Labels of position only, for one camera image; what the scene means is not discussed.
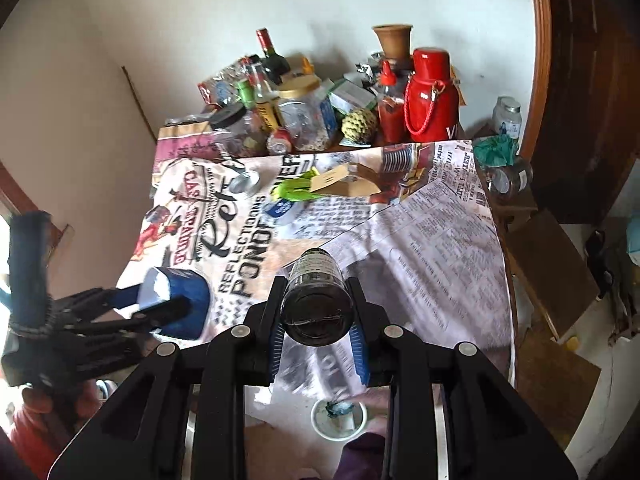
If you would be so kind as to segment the green plastic bag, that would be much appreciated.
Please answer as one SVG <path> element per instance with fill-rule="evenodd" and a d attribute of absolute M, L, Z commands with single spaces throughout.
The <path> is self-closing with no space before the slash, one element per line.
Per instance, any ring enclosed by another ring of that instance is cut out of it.
<path fill-rule="evenodd" d="M 513 166 L 518 154 L 518 142 L 505 133 L 484 136 L 473 141 L 473 153 L 483 168 Z"/>

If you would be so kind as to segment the yellow green knobbly fruit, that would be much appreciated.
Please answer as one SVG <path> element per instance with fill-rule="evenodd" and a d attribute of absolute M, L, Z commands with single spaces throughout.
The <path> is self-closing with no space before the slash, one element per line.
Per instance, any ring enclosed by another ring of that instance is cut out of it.
<path fill-rule="evenodd" d="M 367 108 L 353 110 L 342 120 L 343 138 L 352 143 L 370 144 L 377 128 L 378 122 Z"/>

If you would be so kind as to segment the dark wooden door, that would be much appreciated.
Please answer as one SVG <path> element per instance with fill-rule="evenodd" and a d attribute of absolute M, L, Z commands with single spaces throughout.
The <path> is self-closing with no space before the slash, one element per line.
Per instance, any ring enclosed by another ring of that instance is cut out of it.
<path fill-rule="evenodd" d="M 639 41 L 610 0 L 533 2 L 533 194 L 557 222 L 596 224 L 639 158 Z"/>

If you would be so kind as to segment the black lid glass jar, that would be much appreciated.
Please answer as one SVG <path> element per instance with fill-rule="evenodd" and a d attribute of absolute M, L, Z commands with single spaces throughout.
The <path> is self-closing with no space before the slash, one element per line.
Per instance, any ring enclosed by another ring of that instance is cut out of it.
<path fill-rule="evenodd" d="M 242 102 L 217 110 L 208 118 L 222 159 L 264 156 L 268 132 L 262 118 Z"/>

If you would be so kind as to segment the white plastic trash bowl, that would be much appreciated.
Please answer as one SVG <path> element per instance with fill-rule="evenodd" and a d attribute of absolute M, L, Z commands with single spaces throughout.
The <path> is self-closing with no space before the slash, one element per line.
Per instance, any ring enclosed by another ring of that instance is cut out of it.
<path fill-rule="evenodd" d="M 367 408 L 360 402 L 352 402 L 352 414 L 329 418 L 326 414 L 327 400 L 318 400 L 311 409 L 312 429 L 322 439 L 330 442 L 347 442 L 358 437 L 368 423 Z"/>

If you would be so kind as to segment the glass jar yellow lid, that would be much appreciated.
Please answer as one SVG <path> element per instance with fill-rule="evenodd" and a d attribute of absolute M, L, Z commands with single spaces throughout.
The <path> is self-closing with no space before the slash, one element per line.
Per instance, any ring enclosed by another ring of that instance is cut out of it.
<path fill-rule="evenodd" d="M 328 89 L 319 77 L 303 75 L 280 84 L 277 104 L 296 151 L 323 152 L 331 147 L 337 121 Z"/>

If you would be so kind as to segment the brown clay vase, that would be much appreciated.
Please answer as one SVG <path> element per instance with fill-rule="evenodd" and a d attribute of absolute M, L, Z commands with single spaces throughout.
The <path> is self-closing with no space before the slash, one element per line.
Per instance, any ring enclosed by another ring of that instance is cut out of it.
<path fill-rule="evenodd" d="M 386 60 L 408 61 L 412 29 L 413 26 L 409 24 L 385 24 L 372 27 Z"/>

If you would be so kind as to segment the brown cardboard candle box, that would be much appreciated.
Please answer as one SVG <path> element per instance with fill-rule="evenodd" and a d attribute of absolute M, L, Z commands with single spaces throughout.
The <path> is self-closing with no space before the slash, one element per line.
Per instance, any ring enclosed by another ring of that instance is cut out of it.
<path fill-rule="evenodd" d="M 367 166 L 348 162 L 310 179 L 309 192 L 344 197 L 371 196 L 381 192 L 378 174 Z"/>

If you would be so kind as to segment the teal snack wrapper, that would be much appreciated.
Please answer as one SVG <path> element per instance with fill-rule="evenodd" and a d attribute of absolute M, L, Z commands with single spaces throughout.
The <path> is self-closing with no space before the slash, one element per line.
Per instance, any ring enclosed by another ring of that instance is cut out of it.
<path fill-rule="evenodd" d="M 337 418 L 352 414 L 354 404 L 348 401 L 328 401 L 326 402 L 326 406 L 324 408 L 326 409 L 326 414 L 328 414 L 329 418 Z"/>

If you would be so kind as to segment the dark green glass bottle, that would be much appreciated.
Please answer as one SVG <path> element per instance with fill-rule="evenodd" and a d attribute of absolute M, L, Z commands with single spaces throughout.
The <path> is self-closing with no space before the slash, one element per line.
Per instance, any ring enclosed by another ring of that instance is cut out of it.
<path fill-rule="evenodd" d="M 354 306 L 341 269 L 321 248 L 306 250 L 288 274 L 281 304 L 285 333 L 307 347 L 342 339 L 354 322 Z"/>

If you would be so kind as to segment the printed newspaper tablecloth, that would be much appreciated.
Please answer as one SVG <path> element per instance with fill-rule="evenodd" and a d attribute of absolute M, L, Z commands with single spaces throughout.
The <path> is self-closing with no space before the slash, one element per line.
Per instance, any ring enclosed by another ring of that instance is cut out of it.
<path fill-rule="evenodd" d="M 374 170 L 381 192 L 324 196 L 268 214 L 280 182 L 348 162 Z M 249 169 L 260 174 L 259 191 L 232 195 L 231 179 Z M 152 196 L 118 286 L 139 284 L 156 266 L 198 272 L 212 293 L 203 340 L 241 323 L 274 278 L 322 248 L 394 324 L 430 344 L 472 342 L 501 373 L 513 372 L 504 257 L 469 142 L 230 162 L 177 158 L 160 165 Z"/>

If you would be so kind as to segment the green foil snack wrapper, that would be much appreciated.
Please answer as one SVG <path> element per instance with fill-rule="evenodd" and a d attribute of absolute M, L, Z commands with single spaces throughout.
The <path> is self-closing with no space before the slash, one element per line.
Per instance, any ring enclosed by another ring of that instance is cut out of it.
<path fill-rule="evenodd" d="M 312 167 L 295 179 L 285 179 L 270 193 L 273 200 L 288 200 L 289 202 L 306 202 L 318 200 L 319 194 L 311 192 L 311 179 L 320 174 L 316 167 Z"/>

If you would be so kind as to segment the red thermos jug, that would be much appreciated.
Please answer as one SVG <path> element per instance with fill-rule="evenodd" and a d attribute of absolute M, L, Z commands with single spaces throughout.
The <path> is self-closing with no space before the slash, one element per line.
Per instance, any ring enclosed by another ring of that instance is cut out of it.
<path fill-rule="evenodd" d="M 416 143 L 448 141 L 459 123 L 459 93 L 452 76 L 449 53 L 420 47 L 412 55 L 414 71 L 404 96 L 404 119 Z"/>

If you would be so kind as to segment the red sauce squeeze bottle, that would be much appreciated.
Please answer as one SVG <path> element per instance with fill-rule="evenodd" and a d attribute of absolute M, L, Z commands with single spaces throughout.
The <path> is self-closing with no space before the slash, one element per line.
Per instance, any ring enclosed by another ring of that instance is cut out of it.
<path fill-rule="evenodd" d="M 404 92 L 387 60 L 381 64 L 376 98 L 378 99 L 378 121 L 384 141 L 387 144 L 404 142 L 406 137 Z"/>

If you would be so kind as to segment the wooden stool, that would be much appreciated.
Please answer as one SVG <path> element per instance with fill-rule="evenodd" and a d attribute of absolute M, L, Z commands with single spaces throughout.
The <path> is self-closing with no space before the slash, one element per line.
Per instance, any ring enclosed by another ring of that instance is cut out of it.
<path fill-rule="evenodd" d="M 562 448 L 587 411 L 601 369 L 562 344 L 596 301 L 598 286 L 549 211 L 529 198 L 487 197 L 506 256 L 515 316 L 516 390 Z"/>

